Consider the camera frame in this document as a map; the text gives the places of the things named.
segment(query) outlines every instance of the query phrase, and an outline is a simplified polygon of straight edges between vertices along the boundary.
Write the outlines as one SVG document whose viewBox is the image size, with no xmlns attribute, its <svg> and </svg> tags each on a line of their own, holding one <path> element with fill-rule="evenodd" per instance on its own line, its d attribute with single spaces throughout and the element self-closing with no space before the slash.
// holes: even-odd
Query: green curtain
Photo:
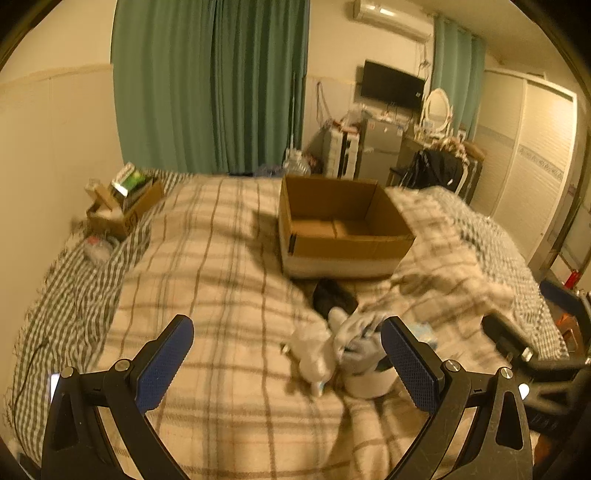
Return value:
<svg viewBox="0 0 591 480">
<path fill-rule="evenodd" d="M 454 131 L 463 124 L 476 132 L 486 56 L 485 41 L 441 15 L 435 18 L 435 57 L 431 90 L 442 88 L 453 106 Z"/>
<path fill-rule="evenodd" d="M 195 173 L 281 164 L 291 131 L 301 144 L 308 22 L 309 0 L 119 0 L 124 160 Z"/>
</svg>

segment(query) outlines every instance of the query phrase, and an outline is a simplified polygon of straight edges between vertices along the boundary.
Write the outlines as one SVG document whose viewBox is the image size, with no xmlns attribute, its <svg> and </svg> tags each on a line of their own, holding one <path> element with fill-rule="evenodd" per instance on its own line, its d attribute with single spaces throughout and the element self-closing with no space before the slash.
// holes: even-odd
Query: air conditioner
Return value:
<svg viewBox="0 0 591 480">
<path fill-rule="evenodd" d="M 355 20 L 385 27 L 419 42 L 426 42 L 433 33 L 431 22 L 368 0 L 355 0 L 353 17 Z"/>
</svg>

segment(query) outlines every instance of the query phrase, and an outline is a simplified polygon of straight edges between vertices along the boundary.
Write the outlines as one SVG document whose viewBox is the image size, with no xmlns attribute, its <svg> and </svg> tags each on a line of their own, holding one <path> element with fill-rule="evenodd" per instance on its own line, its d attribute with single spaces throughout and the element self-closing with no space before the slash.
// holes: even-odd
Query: mirror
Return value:
<svg viewBox="0 0 591 480">
<path fill-rule="evenodd" d="M 445 90 L 436 88 L 423 104 L 421 125 L 435 137 L 444 136 L 452 121 L 452 109 Z"/>
</svg>

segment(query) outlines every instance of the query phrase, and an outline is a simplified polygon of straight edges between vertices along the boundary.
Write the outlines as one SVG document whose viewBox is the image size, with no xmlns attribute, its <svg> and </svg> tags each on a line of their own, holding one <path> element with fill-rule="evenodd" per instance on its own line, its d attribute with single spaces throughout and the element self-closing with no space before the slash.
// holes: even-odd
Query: screw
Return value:
<svg viewBox="0 0 591 480">
<path fill-rule="evenodd" d="M 507 380 L 509 380 L 510 378 L 513 378 L 513 372 L 511 371 L 510 368 L 507 368 L 507 367 L 501 368 L 501 375 L 503 375 L 503 377 L 505 377 Z"/>
<path fill-rule="evenodd" d="M 65 367 L 65 369 L 61 371 L 62 378 L 70 378 L 73 374 L 74 369 L 72 367 Z"/>
<path fill-rule="evenodd" d="M 461 369 L 461 366 L 455 360 L 447 360 L 445 362 L 445 368 L 447 368 L 450 372 L 458 372 Z"/>
<path fill-rule="evenodd" d="M 523 353 L 521 354 L 521 358 L 525 361 L 525 362 L 529 362 L 531 360 L 531 357 L 534 356 L 534 353 L 531 351 L 530 347 L 525 347 L 525 350 L 523 350 Z"/>
<path fill-rule="evenodd" d="M 115 364 L 115 370 L 117 370 L 118 372 L 125 372 L 130 366 L 129 360 L 123 359 L 123 360 L 119 360 L 116 364 Z"/>
</svg>

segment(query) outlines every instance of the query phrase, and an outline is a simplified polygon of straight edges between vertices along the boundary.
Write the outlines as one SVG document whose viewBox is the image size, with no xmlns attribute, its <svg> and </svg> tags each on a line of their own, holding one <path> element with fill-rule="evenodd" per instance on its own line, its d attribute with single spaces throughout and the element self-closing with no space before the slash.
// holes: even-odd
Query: wardrobe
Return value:
<svg viewBox="0 0 591 480">
<path fill-rule="evenodd" d="M 566 194 L 577 97 L 541 78 L 488 69 L 475 143 L 486 151 L 470 206 L 497 221 L 529 261 Z"/>
</svg>

